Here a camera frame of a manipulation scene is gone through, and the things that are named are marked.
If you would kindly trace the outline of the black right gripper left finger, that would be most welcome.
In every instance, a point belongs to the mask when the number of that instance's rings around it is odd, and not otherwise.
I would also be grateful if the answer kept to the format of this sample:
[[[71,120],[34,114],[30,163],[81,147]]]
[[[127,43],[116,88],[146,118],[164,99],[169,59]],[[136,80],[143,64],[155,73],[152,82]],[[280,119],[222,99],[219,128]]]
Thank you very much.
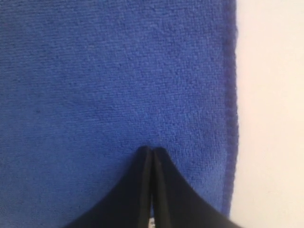
[[[151,209],[150,180],[152,151],[137,149],[135,157],[119,182],[89,211],[67,228],[147,228]]]

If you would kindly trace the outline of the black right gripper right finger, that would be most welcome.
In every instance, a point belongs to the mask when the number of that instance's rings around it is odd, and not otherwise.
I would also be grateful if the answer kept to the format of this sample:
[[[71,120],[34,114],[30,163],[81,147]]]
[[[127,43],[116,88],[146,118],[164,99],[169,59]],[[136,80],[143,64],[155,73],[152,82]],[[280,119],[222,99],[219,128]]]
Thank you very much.
[[[164,148],[152,152],[152,203],[157,228],[239,227],[195,192]]]

